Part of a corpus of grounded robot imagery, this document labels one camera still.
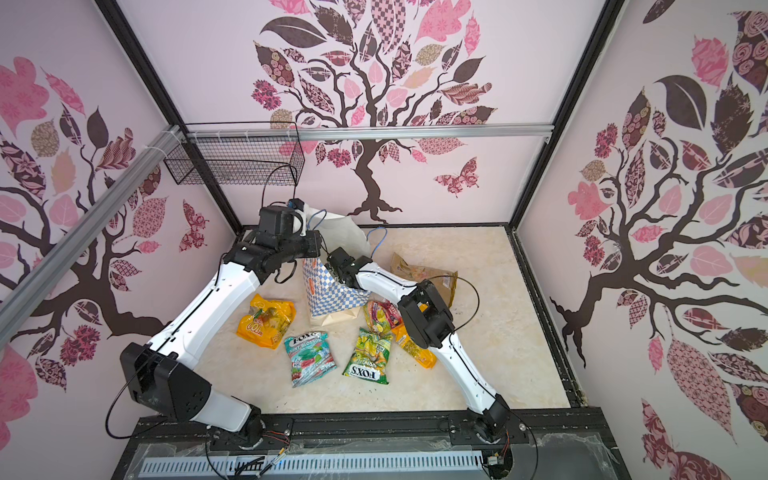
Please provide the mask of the gold snack bag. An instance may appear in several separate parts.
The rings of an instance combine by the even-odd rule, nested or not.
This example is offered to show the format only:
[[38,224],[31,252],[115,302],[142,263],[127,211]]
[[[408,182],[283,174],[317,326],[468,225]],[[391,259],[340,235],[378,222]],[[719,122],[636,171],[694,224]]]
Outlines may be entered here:
[[447,306],[451,307],[458,282],[457,271],[409,264],[401,255],[393,253],[390,261],[391,272],[406,280],[420,282],[429,279],[434,283]]

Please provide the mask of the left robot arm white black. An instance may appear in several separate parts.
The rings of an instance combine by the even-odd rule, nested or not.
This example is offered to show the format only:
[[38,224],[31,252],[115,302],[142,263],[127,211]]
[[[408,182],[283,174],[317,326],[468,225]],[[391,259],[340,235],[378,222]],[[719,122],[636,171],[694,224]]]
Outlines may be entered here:
[[181,314],[147,343],[129,344],[120,361],[131,399],[175,422],[197,422],[258,443],[261,411],[217,391],[195,368],[235,309],[285,264],[317,258],[321,235],[309,227],[315,210],[298,199],[261,208],[256,227],[241,235],[216,273]]

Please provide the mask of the yellow orange snack bag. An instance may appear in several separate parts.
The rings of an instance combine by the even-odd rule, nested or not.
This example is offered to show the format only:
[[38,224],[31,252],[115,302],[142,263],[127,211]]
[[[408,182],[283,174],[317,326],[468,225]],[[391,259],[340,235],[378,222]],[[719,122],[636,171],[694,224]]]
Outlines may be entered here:
[[437,357],[429,350],[419,347],[408,335],[404,325],[392,330],[396,343],[410,355],[421,367],[432,369],[437,363]]

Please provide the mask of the yellow candy bag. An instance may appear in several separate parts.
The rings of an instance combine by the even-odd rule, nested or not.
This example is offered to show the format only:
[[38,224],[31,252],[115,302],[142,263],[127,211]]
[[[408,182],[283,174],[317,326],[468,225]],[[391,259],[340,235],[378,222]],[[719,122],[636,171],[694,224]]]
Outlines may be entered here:
[[236,335],[259,347],[276,349],[295,317],[293,302],[268,300],[256,294],[248,314],[239,321]]

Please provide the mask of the teal red candy bag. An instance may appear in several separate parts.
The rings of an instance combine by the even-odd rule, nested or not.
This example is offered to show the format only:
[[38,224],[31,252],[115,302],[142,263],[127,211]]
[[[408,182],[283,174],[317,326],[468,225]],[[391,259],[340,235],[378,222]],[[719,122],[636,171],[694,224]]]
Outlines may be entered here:
[[287,337],[283,344],[291,362],[293,388],[311,383],[337,368],[324,331]]

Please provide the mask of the orange pink Fox's fruits bag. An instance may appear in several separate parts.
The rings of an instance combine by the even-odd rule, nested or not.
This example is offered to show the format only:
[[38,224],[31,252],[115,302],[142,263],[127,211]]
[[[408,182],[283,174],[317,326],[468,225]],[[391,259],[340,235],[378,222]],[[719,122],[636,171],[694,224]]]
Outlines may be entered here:
[[389,301],[370,300],[363,313],[368,330],[377,335],[387,335],[402,324],[399,310]]

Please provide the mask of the left aluminium rail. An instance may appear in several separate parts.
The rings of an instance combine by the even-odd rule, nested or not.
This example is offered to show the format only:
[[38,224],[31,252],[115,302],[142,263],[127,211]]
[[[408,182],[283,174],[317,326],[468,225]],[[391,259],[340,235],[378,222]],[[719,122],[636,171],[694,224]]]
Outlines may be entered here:
[[182,144],[179,126],[168,125],[139,153],[137,159],[80,218],[67,234],[45,255],[38,267],[31,270],[1,305],[1,344],[11,337],[32,316],[61,278],[76,263],[108,221],[127,202],[130,195],[149,176],[166,155]]

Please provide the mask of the back aluminium rail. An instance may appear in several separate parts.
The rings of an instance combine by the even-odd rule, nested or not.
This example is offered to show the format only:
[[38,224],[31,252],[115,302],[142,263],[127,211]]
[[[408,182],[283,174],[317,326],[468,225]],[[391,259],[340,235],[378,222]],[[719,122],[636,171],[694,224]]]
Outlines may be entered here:
[[277,138],[296,141],[336,140],[378,140],[378,139],[421,139],[421,138],[484,138],[484,137],[545,137],[554,131],[554,126],[545,123],[479,124],[479,125],[437,125],[437,126],[396,126],[396,127],[349,127],[349,128],[284,128],[272,129],[224,129],[211,126],[209,129],[193,130],[188,126],[186,137],[192,141],[212,138],[254,140]]

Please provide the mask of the blue checkered paper bag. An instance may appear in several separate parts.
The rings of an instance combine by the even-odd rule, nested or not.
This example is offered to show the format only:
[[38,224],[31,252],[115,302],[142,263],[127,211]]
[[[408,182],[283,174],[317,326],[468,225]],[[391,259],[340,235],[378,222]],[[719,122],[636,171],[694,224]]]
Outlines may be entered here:
[[307,221],[307,232],[317,231],[321,235],[320,256],[304,259],[302,264],[310,325],[327,327],[351,321],[361,313],[371,294],[344,284],[337,268],[332,265],[331,254],[341,248],[356,260],[362,256],[369,257],[373,247],[366,232],[351,217],[314,208],[308,203],[302,211]]

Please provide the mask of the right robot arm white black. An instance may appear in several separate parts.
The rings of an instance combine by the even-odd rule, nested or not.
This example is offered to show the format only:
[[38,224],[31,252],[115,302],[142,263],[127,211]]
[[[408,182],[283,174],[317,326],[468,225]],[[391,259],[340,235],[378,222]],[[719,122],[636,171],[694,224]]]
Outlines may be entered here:
[[459,386],[480,438],[491,443],[506,435],[511,409],[467,354],[453,315],[432,280],[406,280],[342,248],[330,253],[328,265],[341,284],[376,294],[398,308],[411,340],[435,354]]

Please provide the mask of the green Fox's candy bag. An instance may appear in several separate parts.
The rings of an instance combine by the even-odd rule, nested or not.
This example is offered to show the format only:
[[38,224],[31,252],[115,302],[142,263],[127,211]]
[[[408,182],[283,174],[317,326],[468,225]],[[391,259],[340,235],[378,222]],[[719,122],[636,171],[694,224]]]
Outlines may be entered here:
[[352,355],[343,375],[381,385],[388,385],[386,373],[394,336],[379,335],[360,328]]

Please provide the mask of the aluminium rail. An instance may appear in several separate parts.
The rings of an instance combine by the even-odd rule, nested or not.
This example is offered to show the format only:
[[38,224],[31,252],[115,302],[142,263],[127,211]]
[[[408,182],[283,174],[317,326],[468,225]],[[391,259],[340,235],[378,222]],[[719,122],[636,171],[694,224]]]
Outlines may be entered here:
[[166,155],[182,144],[179,126],[168,125],[139,153],[137,159],[80,218],[67,234],[45,255],[38,267],[31,270],[1,305],[1,344],[11,337],[32,316],[61,278],[76,263],[108,221],[127,202],[130,195],[149,176]]
[[296,141],[336,140],[378,140],[378,139],[421,139],[421,138],[484,138],[484,137],[545,137],[554,131],[554,126],[545,123],[479,124],[479,125],[437,125],[437,126],[396,126],[396,127],[349,127],[349,128],[284,128],[272,129],[224,129],[211,126],[209,129],[193,130],[188,126],[186,137],[192,141],[212,138],[254,140],[277,138]]

